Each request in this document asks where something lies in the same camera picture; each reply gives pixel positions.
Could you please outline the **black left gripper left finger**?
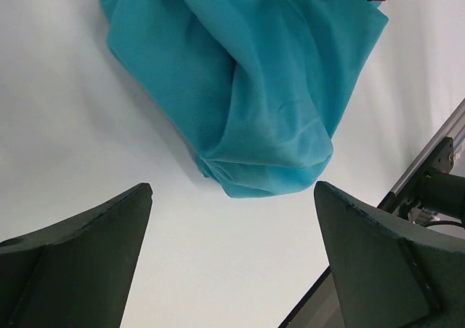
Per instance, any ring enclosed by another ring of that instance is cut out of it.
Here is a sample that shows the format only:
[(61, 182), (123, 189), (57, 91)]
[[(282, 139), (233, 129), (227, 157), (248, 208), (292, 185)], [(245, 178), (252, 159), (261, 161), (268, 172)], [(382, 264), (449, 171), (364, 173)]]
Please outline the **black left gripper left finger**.
[(2, 327), (119, 327), (152, 207), (140, 183), (1, 243)]

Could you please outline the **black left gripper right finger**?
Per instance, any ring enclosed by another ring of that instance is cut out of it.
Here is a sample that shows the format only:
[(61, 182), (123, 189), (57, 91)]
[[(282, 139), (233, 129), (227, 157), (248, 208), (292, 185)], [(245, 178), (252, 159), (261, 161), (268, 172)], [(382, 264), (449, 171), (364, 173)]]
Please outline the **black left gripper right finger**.
[(314, 189), (346, 327), (463, 327), (464, 240), (320, 181)]

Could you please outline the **teal t shirt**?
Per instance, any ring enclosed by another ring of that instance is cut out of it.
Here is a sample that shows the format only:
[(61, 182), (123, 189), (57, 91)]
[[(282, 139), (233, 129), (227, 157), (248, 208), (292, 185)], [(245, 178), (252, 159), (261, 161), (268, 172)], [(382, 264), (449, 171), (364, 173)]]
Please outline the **teal t shirt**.
[(107, 44), (228, 196), (321, 175), (387, 24), (366, 0), (100, 0)]

